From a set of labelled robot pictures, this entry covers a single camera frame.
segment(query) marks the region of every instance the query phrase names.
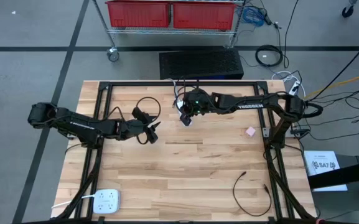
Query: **wooden table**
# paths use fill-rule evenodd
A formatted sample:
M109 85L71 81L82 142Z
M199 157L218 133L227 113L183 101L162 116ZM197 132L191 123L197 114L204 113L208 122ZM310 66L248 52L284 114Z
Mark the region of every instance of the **wooden table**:
M267 82L270 93L284 90L282 81ZM98 81L84 82L77 113L93 116L98 85ZM253 88L248 86L202 88L208 93L254 95ZM185 127L176 109L172 108L173 86L115 86L110 109L119 106L124 117L132 119L131 112L136 102L144 96L156 98L162 106L158 119L161 124L156 130L159 139L155 144L146 145L140 145L136 138L105 141L98 189L118 189L121 192L121 209L118 213L104 215L106 220L265 221L276 216L274 205L262 217L245 214L235 203L231 192L235 180L246 170L247 174L236 186L240 204L255 214L264 212L269 206L263 184L269 189L271 184L263 158L264 146L257 110L196 116L193 124ZM152 100L143 101L139 107L150 114L158 112ZM118 114L114 113L110 118L118 118ZM257 130L253 137L245 134L249 127ZM76 140L70 141L68 146L77 143ZM299 147L294 139L287 139L286 144ZM67 152L55 204L69 201L76 194L85 151L75 147ZM284 148L282 154L290 189L306 210L316 216L300 152ZM286 216L284 196L278 189L282 212ZM64 206L53 209L52 216L63 209ZM93 215L94 220L98 217L98 214Z

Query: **small pink block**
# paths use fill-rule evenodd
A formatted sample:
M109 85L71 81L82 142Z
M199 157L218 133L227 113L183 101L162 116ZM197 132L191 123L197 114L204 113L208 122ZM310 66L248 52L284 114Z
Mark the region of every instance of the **small pink block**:
M253 137L254 134L255 134L255 129L253 127L249 127L247 130L246 130L246 134L248 134L250 137Z

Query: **cable bundle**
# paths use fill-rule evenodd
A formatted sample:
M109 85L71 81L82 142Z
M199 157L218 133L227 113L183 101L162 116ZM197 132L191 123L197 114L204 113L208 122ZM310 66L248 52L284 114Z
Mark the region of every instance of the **cable bundle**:
M237 15L240 16L240 10L237 10ZM261 27L265 23L264 18L264 15L257 7L245 7L241 22L252 24L255 27Z

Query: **concrete floor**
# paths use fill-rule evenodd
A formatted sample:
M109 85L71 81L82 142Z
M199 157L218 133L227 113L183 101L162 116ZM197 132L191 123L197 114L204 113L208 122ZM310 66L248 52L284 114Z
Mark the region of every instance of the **concrete floor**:
M107 18L104 1L98 2ZM315 0L300 1L298 4L287 37L287 45L290 46L287 53L290 67L287 70L301 71L307 93L326 85L356 54L352 47L359 46L359 2L355 6L354 15L344 19L340 12L347 2ZM257 0L253 0L253 3L260 6ZM278 21L282 27L282 44L294 3L295 0L264 2L270 18ZM51 100L59 77L64 78L66 75L64 61L69 68L58 102L59 106L71 110L76 108L83 80L159 79L159 52L126 49L120 52L119 61L111 63L104 50L85 52L73 48L107 48L110 45L91 2L81 29L77 30L78 40L73 38L82 4L83 1L75 0L0 0L0 223L12 222L39 141L40 131L27 124L30 106L39 101ZM240 30L250 28L249 24L240 26ZM128 34L117 36L115 41L119 47L228 44L227 37L178 35ZM254 32L243 32L237 43L240 46L262 44L278 44L276 31L272 27L263 26ZM323 46L320 51L314 51L314 47L320 46ZM241 51L240 54L249 64L256 65L254 50ZM244 63L243 68L244 79L270 79L272 75L262 67L248 67ZM283 69L282 65L273 68L274 71ZM356 76L359 76L359 57L338 81ZM328 90L327 94L358 89L359 81ZM350 110L345 102L339 102L328 107L322 116L311 119L310 123L358 114L358 110ZM350 122L317 126L312 131L317 138L357 132L359 123ZM316 141L307 136L302 142L306 150L334 150L338 154L359 156L359 135L329 141ZM66 146L67 140L57 134L56 130L51 130L24 222L49 218ZM322 217L327 218L346 212L340 209L341 203L345 202L338 202L338 208L317 206ZM336 220L359 223L359 212Z

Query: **red storage bin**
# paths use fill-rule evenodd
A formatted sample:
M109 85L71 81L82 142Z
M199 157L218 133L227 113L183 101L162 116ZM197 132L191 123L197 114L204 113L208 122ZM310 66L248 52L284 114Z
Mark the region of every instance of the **red storage bin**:
M167 2L106 2L112 27L168 27Z
M175 28L231 29L235 4L174 3Z

